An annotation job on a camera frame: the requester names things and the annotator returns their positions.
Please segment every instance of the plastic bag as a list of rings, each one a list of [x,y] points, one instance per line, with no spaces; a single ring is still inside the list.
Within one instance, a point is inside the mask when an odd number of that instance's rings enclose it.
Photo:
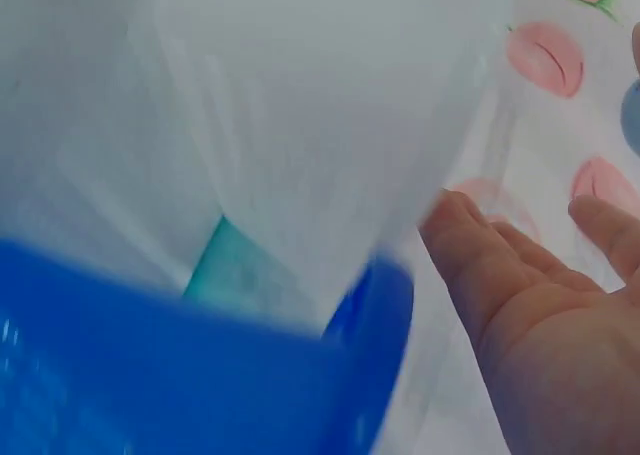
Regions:
[[[510,0],[19,1],[0,4],[20,21],[2,25],[2,236],[181,293],[224,215],[317,327],[397,250],[418,292],[378,450],[411,453],[455,327],[412,227],[463,145],[465,176],[502,180]],[[225,31],[226,10],[247,23]]]
[[[157,0],[154,10],[225,216],[295,275],[323,320],[444,182],[508,0]]]

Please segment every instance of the palm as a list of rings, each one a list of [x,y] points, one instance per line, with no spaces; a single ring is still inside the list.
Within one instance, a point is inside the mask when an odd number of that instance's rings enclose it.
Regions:
[[[445,195],[422,234],[510,448],[640,453],[640,222],[595,199],[571,211],[625,289],[606,294],[461,194]]]

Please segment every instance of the finger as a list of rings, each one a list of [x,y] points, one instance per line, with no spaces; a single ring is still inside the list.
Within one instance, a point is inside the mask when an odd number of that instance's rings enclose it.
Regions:
[[[420,234],[478,349],[500,309],[535,282],[466,195],[443,192]]]
[[[596,282],[583,273],[567,267],[550,251],[531,240],[531,238],[512,225],[503,222],[495,222],[492,225],[514,249],[520,260],[540,271],[550,281],[581,292],[603,291]]]
[[[636,26],[633,27],[631,44],[633,46],[633,59],[636,62],[636,69],[638,73],[640,73],[640,23],[637,23]]]
[[[606,255],[616,273],[630,283],[640,266],[640,221],[624,210],[583,195],[569,214],[582,232]]]

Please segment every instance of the blue container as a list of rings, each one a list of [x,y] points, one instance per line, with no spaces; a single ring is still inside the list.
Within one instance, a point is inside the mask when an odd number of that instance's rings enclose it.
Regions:
[[[0,453],[364,454],[413,304],[373,261],[322,338],[234,320],[0,242]]]

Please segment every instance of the blue blob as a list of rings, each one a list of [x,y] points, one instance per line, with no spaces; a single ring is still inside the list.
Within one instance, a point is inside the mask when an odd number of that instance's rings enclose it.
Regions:
[[[634,82],[624,96],[620,124],[627,144],[640,156],[640,80]]]

